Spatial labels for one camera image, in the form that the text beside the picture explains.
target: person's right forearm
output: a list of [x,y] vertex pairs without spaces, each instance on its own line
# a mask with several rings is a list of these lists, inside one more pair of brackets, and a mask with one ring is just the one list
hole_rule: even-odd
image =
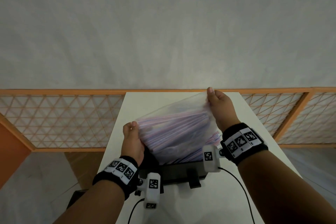
[[335,209],[270,151],[244,159],[238,170],[266,224],[336,223]]

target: white table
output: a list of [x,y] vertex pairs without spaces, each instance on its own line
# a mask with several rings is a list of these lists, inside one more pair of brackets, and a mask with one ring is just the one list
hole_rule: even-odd
[[[124,124],[195,94],[197,93],[127,93],[100,163],[99,172],[114,158],[120,156]],[[226,94],[231,98],[239,120],[254,128],[267,142],[269,150],[298,174],[241,95],[237,92],[227,92]],[[233,163],[223,158],[220,163],[221,167],[232,172],[242,182],[237,167]],[[195,189],[190,189],[188,183],[165,186],[164,194],[160,196],[158,209],[145,211],[142,203],[138,204],[132,214],[131,223],[252,223],[245,193],[231,175],[224,171],[209,173],[205,180],[201,181],[201,184],[201,188]],[[143,197],[132,194],[125,201],[117,223],[127,223],[134,204],[141,198]],[[251,199],[250,203],[255,223],[263,223]]]

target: black cable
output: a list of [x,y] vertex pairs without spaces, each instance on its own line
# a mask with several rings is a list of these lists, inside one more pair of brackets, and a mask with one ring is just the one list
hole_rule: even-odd
[[141,201],[144,201],[144,200],[145,200],[144,198],[140,199],[140,200],[137,201],[137,203],[133,206],[133,209],[132,209],[132,211],[131,211],[131,214],[129,215],[129,219],[128,219],[128,223],[127,223],[127,224],[129,224],[129,222],[131,221],[132,213],[133,213],[135,207],[137,206],[137,204],[140,203]]
[[249,197],[247,196],[247,193],[246,193],[246,191],[245,191],[243,185],[242,185],[241,182],[237,179],[237,177],[234,176],[232,173],[230,173],[229,171],[227,171],[227,170],[224,169],[224,168],[221,168],[221,167],[218,167],[218,168],[221,169],[221,170],[224,170],[225,172],[227,172],[227,173],[229,173],[230,175],[232,175],[232,176],[237,180],[237,182],[239,182],[240,186],[243,188],[243,191],[245,192],[245,195],[246,195],[246,198],[247,198],[247,202],[249,203],[249,208],[250,208],[250,212],[251,212],[251,217],[252,217],[252,220],[253,220],[253,224],[255,224],[255,222],[254,222],[254,218],[253,218],[252,209],[251,209],[251,205],[250,205],[250,201],[249,201]]

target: black wristband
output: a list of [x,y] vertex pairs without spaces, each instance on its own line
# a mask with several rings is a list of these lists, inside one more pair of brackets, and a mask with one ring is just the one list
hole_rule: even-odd
[[[137,190],[137,185],[138,185],[138,174],[139,174],[139,170],[138,170],[138,164],[137,162],[134,160],[134,158],[130,157],[130,156],[121,156],[120,159],[124,159],[127,160],[128,162],[131,163],[131,165],[133,165],[136,168],[136,171],[134,171],[134,168],[129,168],[126,165],[124,165],[123,163],[120,163],[120,161],[118,161],[118,159],[115,159],[113,162],[111,162],[103,171],[101,171],[100,173],[96,174],[96,176],[93,179],[92,185],[95,185],[97,182],[101,181],[101,180],[109,180],[111,182],[114,182],[116,184],[119,185],[119,187],[124,191],[125,194],[125,200],[128,199],[129,195]],[[126,177],[128,181],[128,184],[125,184],[125,179],[121,179],[123,178],[123,176],[120,178],[116,175],[114,175],[111,171],[114,170],[114,167],[116,168],[116,170],[122,171],[122,174],[124,176],[124,178]]]
[[236,165],[257,152],[268,150],[258,133],[245,123],[235,124],[226,129],[220,144],[224,156]]

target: brown wooden floor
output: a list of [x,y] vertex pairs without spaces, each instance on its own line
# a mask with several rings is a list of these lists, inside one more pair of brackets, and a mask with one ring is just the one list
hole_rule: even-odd
[[102,161],[103,152],[65,152],[65,157],[77,177],[82,189],[92,186],[92,180],[97,174]]

